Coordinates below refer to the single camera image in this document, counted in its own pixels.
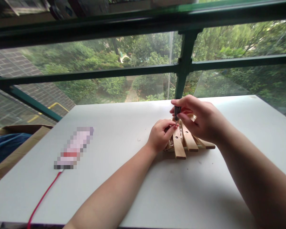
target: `yellow pipe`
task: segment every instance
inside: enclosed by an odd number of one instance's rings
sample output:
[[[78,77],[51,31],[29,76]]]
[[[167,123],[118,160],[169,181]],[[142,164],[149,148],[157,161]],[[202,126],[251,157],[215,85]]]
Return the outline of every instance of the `yellow pipe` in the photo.
[[[67,108],[65,108],[64,106],[62,106],[60,103],[55,102],[53,103],[51,106],[48,107],[48,109],[51,109],[53,107],[55,107],[56,105],[61,106],[64,110],[66,110],[67,112],[69,112],[69,110],[67,110]],[[32,121],[34,121],[35,119],[37,119],[39,117],[39,115],[35,115],[33,118],[31,118],[29,121],[27,121],[27,123],[30,123]]]

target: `red cord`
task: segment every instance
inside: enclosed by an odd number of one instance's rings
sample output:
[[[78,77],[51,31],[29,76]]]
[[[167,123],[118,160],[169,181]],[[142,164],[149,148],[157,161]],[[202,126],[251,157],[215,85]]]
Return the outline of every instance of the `red cord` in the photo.
[[[58,172],[55,180],[52,182],[52,184],[48,187],[48,189],[45,191],[44,195],[42,196],[42,198],[40,199],[39,203],[37,204],[36,208],[34,209],[30,219],[29,219],[29,222],[28,222],[28,226],[27,226],[27,229],[31,229],[31,222],[32,222],[32,219],[33,219],[33,216],[37,210],[37,208],[39,207],[40,203],[42,202],[43,198],[45,197],[45,195],[47,194],[47,192],[49,191],[49,189],[52,187],[52,185],[55,183],[55,181],[57,180],[57,178],[59,177],[59,175],[61,174],[62,172]]]

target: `metal frame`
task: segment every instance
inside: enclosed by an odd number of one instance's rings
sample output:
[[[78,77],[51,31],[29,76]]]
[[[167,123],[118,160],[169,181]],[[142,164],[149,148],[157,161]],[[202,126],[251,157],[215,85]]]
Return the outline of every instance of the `metal frame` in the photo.
[[[286,0],[239,0],[237,4],[235,1],[222,1],[182,5],[161,10],[3,28],[0,29],[0,49],[175,30],[182,34],[182,46],[181,56],[176,64],[57,75],[0,77],[0,89],[55,121],[59,121],[61,117],[14,85],[176,73],[178,78],[175,98],[178,99],[182,97],[188,74],[193,71],[286,64],[286,54],[192,62],[194,42],[204,27],[282,19],[286,19]]]

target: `green foliage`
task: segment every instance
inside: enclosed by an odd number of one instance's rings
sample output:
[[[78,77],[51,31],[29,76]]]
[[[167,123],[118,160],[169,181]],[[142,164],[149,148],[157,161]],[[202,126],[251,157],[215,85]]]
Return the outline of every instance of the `green foliage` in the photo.
[[[125,97],[126,77],[103,78],[99,83],[112,98]]]
[[[194,50],[194,61],[284,54],[286,20],[206,28]],[[286,107],[286,65],[197,72],[188,76],[184,95],[195,89],[198,97],[256,94],[275,108]]]
[[[23,49],[23,54],[44,74],[93,71],[169,63],[171,33],[157,33],[115,39],[126,53],[118,62],[112,38]],[[181,36],[173,33],[172,62],[181,52]],[[194,45],[193,60],[232,59],[286,53],[286,20],[205,28]],[[175,74],[141,75],[132,88],[141,101],[174,97]],[[76,103],[124,101],[130,87],[126,77],[55,83]],[[198,97],[256,94],[272,106],[286,108],[286,65],[196,71],[187,77],[183,95]]]
[[[61,81],[55,82],[55,85],[76,104],[86,97],[94,99],[93,102],[97,103],[95,94],[98,87],[92,80]]]
[[[139,101],[158,101],[158,100],[164,100],[163,93],[146,96],[146,99],[143,99],[143,98],[139,99]]]

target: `screwdriver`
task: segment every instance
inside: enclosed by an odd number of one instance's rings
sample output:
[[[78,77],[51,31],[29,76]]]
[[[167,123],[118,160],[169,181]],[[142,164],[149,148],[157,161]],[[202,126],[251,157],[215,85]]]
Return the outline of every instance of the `screwdriver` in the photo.
[[[179,114],[180,112],[181,112],[181,107],[176,107],[175,106],[174,115],[175,115],[176,126],[177,126],[177,122],[179,121],[179,118],[177,117],[177,114]]]

